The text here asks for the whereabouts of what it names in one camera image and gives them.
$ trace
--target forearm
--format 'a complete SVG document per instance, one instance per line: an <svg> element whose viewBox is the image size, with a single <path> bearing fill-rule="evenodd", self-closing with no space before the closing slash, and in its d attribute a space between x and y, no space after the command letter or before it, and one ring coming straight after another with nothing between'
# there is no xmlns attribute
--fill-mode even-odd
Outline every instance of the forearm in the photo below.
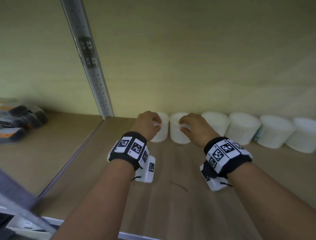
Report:
<svg viewBox="0 0 316 240"><path fill-rule="evenodd" d="M228 174L264 239L316 239L316 210L252 163Z"/></svg>
<svg viewBox="0 0 316 240"><path fill-rule="evenodd" d="M134 174L133 166L127 161L111 161L51 240L116 240Z"/></svg>

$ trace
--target black cable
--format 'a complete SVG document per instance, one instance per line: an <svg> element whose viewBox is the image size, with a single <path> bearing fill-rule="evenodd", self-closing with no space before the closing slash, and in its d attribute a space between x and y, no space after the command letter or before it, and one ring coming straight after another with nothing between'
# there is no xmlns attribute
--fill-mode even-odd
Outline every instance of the black cable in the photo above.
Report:
<svg viewBox="0 0 316 240"><path fill-rule="evenodd" d="M134 177L131 181L133 181L134 179L136 179L136 178L141 178L142 176L137 176L137 177Z"/></svg>
<svg viewBox="0 0 316 240"><path fill-rule="evenodd" d="M220 184L225 184L227 186L230 186L230 187L233 187L232 185L228 184L228 183L225 183L225 182L220 182Z"/></svg>

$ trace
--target person's left hand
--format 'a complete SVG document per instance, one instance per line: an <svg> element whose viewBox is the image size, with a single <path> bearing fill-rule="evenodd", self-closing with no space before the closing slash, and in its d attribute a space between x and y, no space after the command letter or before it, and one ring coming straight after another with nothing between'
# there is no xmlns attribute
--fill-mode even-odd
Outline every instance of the person's left hand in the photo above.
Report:
<svg viewBox="0 0 316 240"><path fill-rule="evenodd" d="M131 131L143 135L147 141L150 141L160 131L161 126L154 126L153 121L162 124L159 115L156 112L147 111L139 114Z"/></svg>

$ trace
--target hand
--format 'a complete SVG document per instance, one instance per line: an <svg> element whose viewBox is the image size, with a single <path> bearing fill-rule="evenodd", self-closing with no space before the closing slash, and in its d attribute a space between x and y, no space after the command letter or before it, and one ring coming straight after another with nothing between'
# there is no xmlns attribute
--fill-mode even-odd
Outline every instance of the hand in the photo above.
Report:
<svg viewBox="0 0 316 240"><path fill-rule="evenodd" d="M143 135L147 141L150 141L160 131L161 126L154 126L153 121L162 124L159 115L156 112L147 111L139 114L131 131Z"/></svg>
<svg viewBox="0 0 316 240"><path fill-rule="evenodd" d="M191 125L191 131L182 127L180 128L181 132L187 135L191 142L200 148L204 148L213 138L220 137L201 115L189 113L180 118L179 124L183 123L189 123Z"/></svg>

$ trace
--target wooden shelf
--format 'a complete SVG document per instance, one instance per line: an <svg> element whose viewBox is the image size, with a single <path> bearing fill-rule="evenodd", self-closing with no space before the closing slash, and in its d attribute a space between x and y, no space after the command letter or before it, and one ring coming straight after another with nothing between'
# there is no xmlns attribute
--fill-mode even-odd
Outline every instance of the wooden shelf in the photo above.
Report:
<svg viewBox="0 0 316 240"><path fill-rule="evenodd" d="M24 139L0 145L0 168L38 196L101 123L97 115L48 113Z"/></svg>
<svg viewBox="0 0 316 240"><path fill-rule="evenodd" d="M107 165L106 156L135 119L106 119L35 211L64 220L83 200ZM212 192L199 166L203 151L192 143L167 139L148 143L156 158L151 184L132 182L121 231L158 239L261 239L233 188ZM315 154L286 146L246 148L254 162L281 184L316 207Z"/></svg>

